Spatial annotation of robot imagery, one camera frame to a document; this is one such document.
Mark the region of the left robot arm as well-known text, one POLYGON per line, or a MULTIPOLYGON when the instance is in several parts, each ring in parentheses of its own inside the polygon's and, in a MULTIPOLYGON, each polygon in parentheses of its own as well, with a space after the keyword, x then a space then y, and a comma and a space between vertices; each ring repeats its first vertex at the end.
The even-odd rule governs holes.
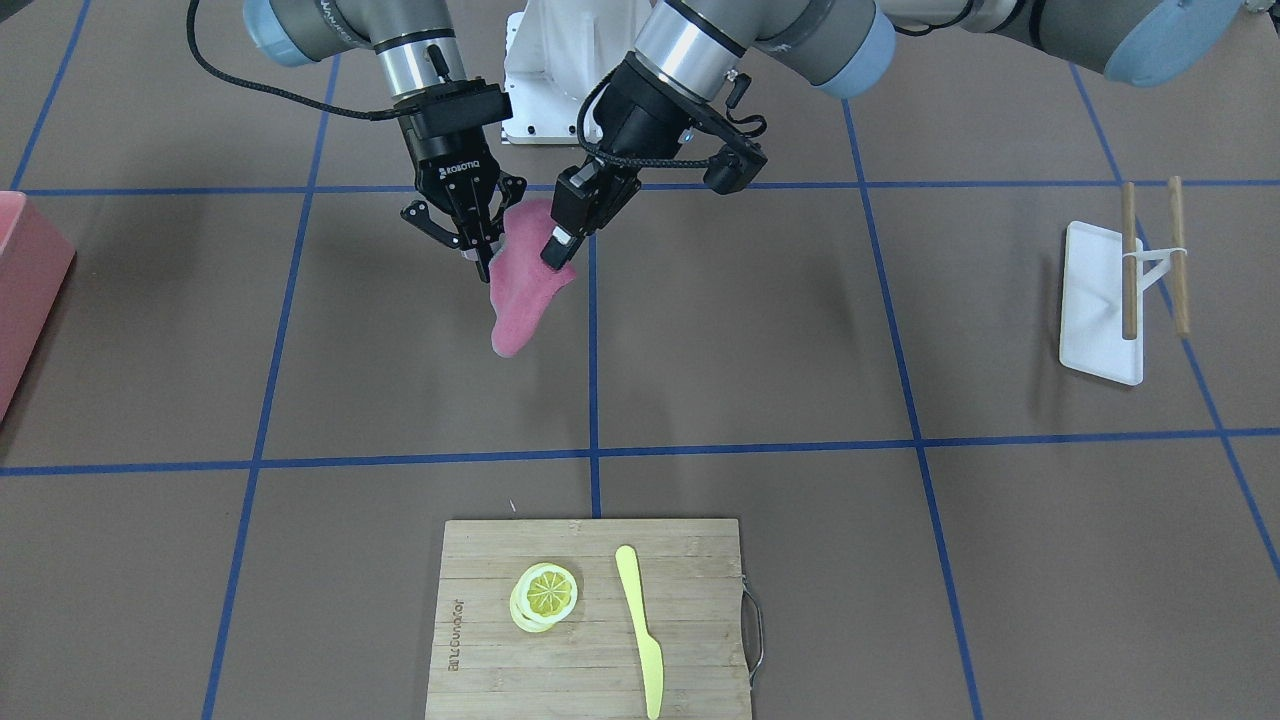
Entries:
POLYGON ((602 136, 563 170, 541 250, 564 268, 639 192, 646 168, 699 169, 719 195, 750 184, 767 158, 765 122, 731 109, 759 51, 812 87, 850 99, 890 68, 897 42, 943 29, 1015 40, 1139 88, 1192 68, 1242 12, 1239 1, 658 1, 631 49, 580 111, 602 136))

